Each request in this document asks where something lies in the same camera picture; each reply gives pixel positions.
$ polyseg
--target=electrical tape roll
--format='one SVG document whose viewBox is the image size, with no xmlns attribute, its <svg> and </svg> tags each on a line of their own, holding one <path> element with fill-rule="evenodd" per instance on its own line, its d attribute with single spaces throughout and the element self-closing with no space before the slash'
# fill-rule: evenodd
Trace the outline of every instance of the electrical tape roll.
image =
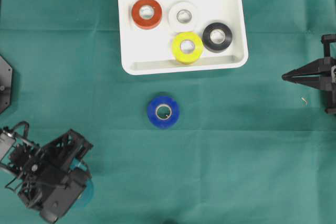
<svg viewBox="0 0 336 224">
<path fill-rule="evenodd" d="M 197 21 L 198 10 L 190 2 L 179 2 L 169 10 L 169 25 L 177 33 L 193 31 L 197 25 Z"/>
<path fill-rule="evenodd" d="M 222 31 L 225 35 L 224 41 L 220 42 L 220 43 L 215 43 L 212 41 L 211 39 L 211 34 L 213 31 Z M 204 32 L 203 32 L 203 36 L 202 36 L 202 41 L 203 41 L 203 45 L 205 46 L 206 49 L 208 49 L 211 52 L 222 52 L 225 49 L 227 49 L 231 43 L 232 43 L 232 32 L 230 30 L 230 28 L 227 25 L 224 25 L 223 23 L 212 23 L 210 25 L 208 25 Z"/>
<path fill-rule="evenodd" d="M 166 119 L 158 116 L 157 112 L 161 106 L 170 109 L 170 115 Z M 170 128 L 180 117 L 179 105 L 170 97 L 156 97 L 147 107 L 147 116 L 152 124 L 161 129 Z"/>
<path fill-rule="evenodd" d="M 140 16 L 140 9 L 143 6 L 150 6 L 154 10 L 154 15 L 150 19 L 144 19 Z M 132 7 L 132 18 L 134 23 L 142 29 L 153 29 L 159 25 L 162 19 L 161 5 L 155 0 L 139 0 Z"/>
<path fill-rule="evenodd" d="M 181 43 L 185 40 L 190 40 L 195 45 L 194 50 L 190 54 L 184 53 L 181 49 Z M 194 63 L 200 58 L 203 52 L 203 43 L 196 33 L 191 31 L 180 33 L 173 40 L 172 51 L 177 61 L 188 65 Z"/>
</svg>

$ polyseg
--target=red tape roll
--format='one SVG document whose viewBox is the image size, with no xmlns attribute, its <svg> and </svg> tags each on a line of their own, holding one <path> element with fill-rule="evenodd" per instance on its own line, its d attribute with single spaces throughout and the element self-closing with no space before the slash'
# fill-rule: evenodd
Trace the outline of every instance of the red tape roll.
<svg viewBox="0 0 336 224">
<path fill-rule="evenodd" d="M 154 15 L 150 19 L 144 19 L 140 16 L 140 9 L 142 6 L 149 5 L 154 10 Z M 162 19 L 162 8 L 155 0 L 139 0 L 132 8 L 132 18 L 137 26 L 142 29 L 153 29 L 158 26 Z"/>
</svg>

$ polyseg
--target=white tape roll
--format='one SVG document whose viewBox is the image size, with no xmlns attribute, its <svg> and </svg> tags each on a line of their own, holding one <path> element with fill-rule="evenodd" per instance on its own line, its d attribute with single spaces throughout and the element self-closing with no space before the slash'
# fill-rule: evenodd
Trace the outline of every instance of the white tape roll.
<svg viewBox="0 0 336 224">
<path fill-rule="evenodd" d="M 177 33 L 193 31 L 198 21 L 198 10 L 190 2 L 179 2 L 170 9 L 168 21 Z"/>
</svg>

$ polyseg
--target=tape roll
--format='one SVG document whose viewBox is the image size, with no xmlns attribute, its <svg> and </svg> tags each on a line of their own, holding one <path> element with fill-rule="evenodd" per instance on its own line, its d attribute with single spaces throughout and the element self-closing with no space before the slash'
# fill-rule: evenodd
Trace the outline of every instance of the tape roll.
<svg viewBox="0 0 336 224">
<path fill-rule="evenodd" d="M 153 29 L 161 22 L 161 5 L 155 0 L 139 0 L 132 7 L 132 18 L 138 27 L 146 30 Z"/>
<path fill-rule="evenodd" d="M 224 51 L 231 45 L 232 39 L 230 28 L 219 22 L 208 25 L 202 36 L 205 48 L 211 52 Z"/>
<path fill-rule="evenodd" d="M 167 107 L 169 109 L 169 114 L 166 118 L 161 118 L 158 115 L 159 108 Z M 147 107 L 147 115 L 149 121 L 156 127 L 161 129 L 166 129 L 173 126 L 180 117 L 180 109 L 177 102 L 175 102 L 170 97 L 157 97 L 153 99 Z"/>
<path fill-rule="evenodd" d="M 190 50 L 190 52 L 185 52 L 182 48 L 186 42 L 193 44 L 193 50 Z M 196 33 L 191 31 L 180 33 L 173 40 L 172 51 L 177 61 L 183 64 L 191 64 L 197 61 L 202 55 L 203 43 Z"/>
<path fill-rule="evenodd" d="M 179 2 L 172 6 L 168 14 L 170 27 L 177 33 L 193 31 L 198 21 L 198 10 L 190 2 Z"/>
</svg>

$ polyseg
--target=screw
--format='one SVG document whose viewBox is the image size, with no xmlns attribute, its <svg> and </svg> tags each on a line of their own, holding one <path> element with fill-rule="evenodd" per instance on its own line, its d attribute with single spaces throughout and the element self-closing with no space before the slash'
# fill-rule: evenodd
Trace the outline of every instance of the screw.
<svg viewBox="0 0 336 224">
<path fill-rule="evenodd" d="M 37 166 L 37 164 L 35 164 L 35 165 L 33 165 L 33 166 L 31 167 L 31 170 L 32 170 L 33 172 L 36 172 L 36 171 L 37 171 L 37 168 L 38 168 L 38 166 Z"/>
</svg>

